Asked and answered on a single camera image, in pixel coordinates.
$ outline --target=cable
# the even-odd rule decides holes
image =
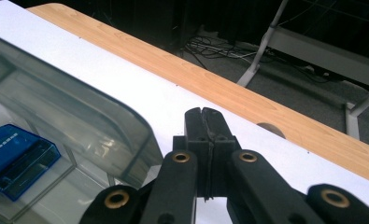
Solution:
[[[199,64],[201,64],[201,66],[203,68],[205,68],[205,70],[208,71],[208,69],[206,68],[206,66],[201,62],[201,60],[198,59],[198,57],[196,57],[196,55],[194,53],[192,53],[192,51],[190,49],[187,49],[187,46],[185,47],[185,49],[187,50],[188,53],[190,53],[190,55],[192,55],[193,58],[196,59],[196,61],[198,61]]]
[[[312,2],[310,2],[309,0],[302,0],[302,1],[307,2],[307,3],[312,3]],[[321,5],[321,4],[315,4],[315,5],[316,5],[316,6],[318,6],[318,7],[326,7],[326,6]],[[352,15],[352,14],[350,14],[350,13],[347,13],[347,12],[342,11],[342,10],[339,10],[339,9],[330,8],[330,10],[331,10],[331,11],[333,11],[333,12],[340,13],[340,14],[342,14],[342,15],[346,15],[346,16],[349,16],[349,17],[352,17],[352,18],[355,18],[355,19],[361,20],[361,21],[367,21],[367,22],[369,22],[369,20],[368,20],[368,19],[365,19],[365,18],[362,18],[362,17],[359,17],[359,16]]]
[[[227,41],[205,36],[190,38],[186,44],[186,49],[207,59],[232,58],[242,59],[247,63],[251,62],[245,58],[256,53],[231,45]]]
[[[312,30],[313,27],[315,27],[316,24],[318,24],[324,17],[324,15],[330,11],[330,9],[336,4],[336,1],[334,1],[331,5],[329,5],[328,7],[325,8],[325,10],[323,11],[323,13],[321,15],[319,15],[319,17],[312,22],[311,25],[308,26],[308,28],[303,32],[303,35],[306,35],[309,31]]]
[[[325,78],[325,77],[321,77],[322,80],[317,80],[314,78],[315,74],[310,74],[310,73],[307,73],[306,71],[304,71],[303,69],[301,69],[300,66],[298,65],[295,65],[294,63],[292,62],[289,62],[283,58],[280,58],[278,56],[276,56],[274,53],[272,52],[269,52],[268,54],[265,54],[267,57],[269,58],[273,58],[273,60],[275,61],[280,61],[282,63],[285,63],[293,68],[295,68],[298,72],[302,73],[303,75],[305,75],[306,78],[308,78],[309,80],[315,82],[315,83],[319,83],[319,84],[323,84],[323,83],[328,83],[330,82],[330,80],[328,78]]]
[[[310,7],[308,7],[308,8],[307,8],[307,9],[305,9],[304,11],[300,12],[300,13],[299,13],[299,14],[297,14],[296,16],[292,17],[291,19],[288,19],[288,20],[286,20],[286,21],[283,21],[283,22],[279,23],[277,26],[281,26],[281,25],[283,25],[283,24],[285,24],[285,23],[287,23],[287,22],[289,22],[289,21],[293,21],[293,20],[297,19],[298,17],[302,16],[304,13],[306,13],[306,12],[307,12],[307,11],[309,11],[312,7],[314,7],[314,6],[317,4],[317,2],[318,2],[318,1],[319,1],[319,0],[315,0],[315,2],[313,2],[313,4],[312,4]]]

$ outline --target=screw hole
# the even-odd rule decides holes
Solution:
[[[173,156],[173,161],[176,162],[187,162],[190,160],[190,155],[187,153],[177,153]]]
[[[240,159],[246,162],[254,162],[257,160],[257,156],[249,152],[243,152],[240,154]]]
[[[121,208],[128,202],[129,194],[123,189],[114,190],[105,198],[105,206],[110,209]]]
[[[332,189],[324,189],[321,192],[321,198],[335,207],[346,208],[350,205],[349,199],[345,195]]]

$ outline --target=clear plastic container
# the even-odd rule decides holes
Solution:
[[[7,123],[55,143],[62,158],[16,202],[0,198],[0,222],[78,223],[103,188],[140,188],[163,159],[131,108],[0,40],[0,126]]]

